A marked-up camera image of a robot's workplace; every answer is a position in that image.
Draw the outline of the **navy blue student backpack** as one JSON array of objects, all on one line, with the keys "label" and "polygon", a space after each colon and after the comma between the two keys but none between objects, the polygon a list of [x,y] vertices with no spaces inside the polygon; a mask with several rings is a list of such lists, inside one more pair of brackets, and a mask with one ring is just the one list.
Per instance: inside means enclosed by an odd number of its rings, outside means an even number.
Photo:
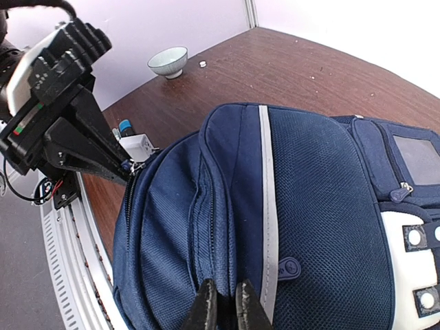
[{"label": "navy blue student backpack", "polygon": [[439,135],[223,104],[132,162],[113,242],[129,329],[181,329],[201,284],[238,329],[248,279],[273,329],[439,328]]}]

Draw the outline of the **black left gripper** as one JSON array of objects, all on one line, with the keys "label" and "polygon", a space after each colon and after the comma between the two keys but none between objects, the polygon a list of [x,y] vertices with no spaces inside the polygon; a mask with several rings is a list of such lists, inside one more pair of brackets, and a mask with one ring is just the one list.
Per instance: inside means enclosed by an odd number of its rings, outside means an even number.
[{"label": "black left gripper", "polygon": [[54,103],[32,97],[1,133],[1,152],[20,174],[74,171],[124,185],[129,154],[116,140],[85,74]]}]

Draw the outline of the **white power adapter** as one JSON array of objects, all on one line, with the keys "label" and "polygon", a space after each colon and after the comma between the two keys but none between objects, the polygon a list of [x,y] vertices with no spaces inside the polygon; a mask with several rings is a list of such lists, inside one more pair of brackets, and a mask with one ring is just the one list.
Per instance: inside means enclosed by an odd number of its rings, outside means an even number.
[{"label": "white power adapter", "polygon": [[119,143],[135,162],[145,162],[157,150],[146,134],[121,137]]}]

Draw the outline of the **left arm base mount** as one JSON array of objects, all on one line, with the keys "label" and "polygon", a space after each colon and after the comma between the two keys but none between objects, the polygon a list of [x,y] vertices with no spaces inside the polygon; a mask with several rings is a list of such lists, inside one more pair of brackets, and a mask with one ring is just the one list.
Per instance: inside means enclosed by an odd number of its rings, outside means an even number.
[{"label": "left arm base mount", "polygon": [[55,184],[52,193],[54,208],[59,210],[68,206],[80,196],[80,185],[75,172],[65,173]]}]

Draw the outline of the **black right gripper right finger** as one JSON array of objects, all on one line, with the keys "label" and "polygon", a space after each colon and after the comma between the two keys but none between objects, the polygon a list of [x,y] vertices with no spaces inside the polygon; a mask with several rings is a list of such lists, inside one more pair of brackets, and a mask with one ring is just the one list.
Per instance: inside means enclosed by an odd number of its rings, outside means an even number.
[{"label": "black right gripper right finger", "polygon": [[236,286],[235,303],[239,330],[273,329],[250,280]]}]

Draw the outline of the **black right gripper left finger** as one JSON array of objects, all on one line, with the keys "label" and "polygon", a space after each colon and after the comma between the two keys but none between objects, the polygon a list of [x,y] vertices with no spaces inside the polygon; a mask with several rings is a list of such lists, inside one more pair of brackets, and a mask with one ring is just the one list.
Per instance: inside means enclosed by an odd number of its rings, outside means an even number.
[{"label": "black right gripper left finger", "polygon": [[216,328],[217,287],[215,282],[209,278],[201,284],[181,329],[211,330]]}]

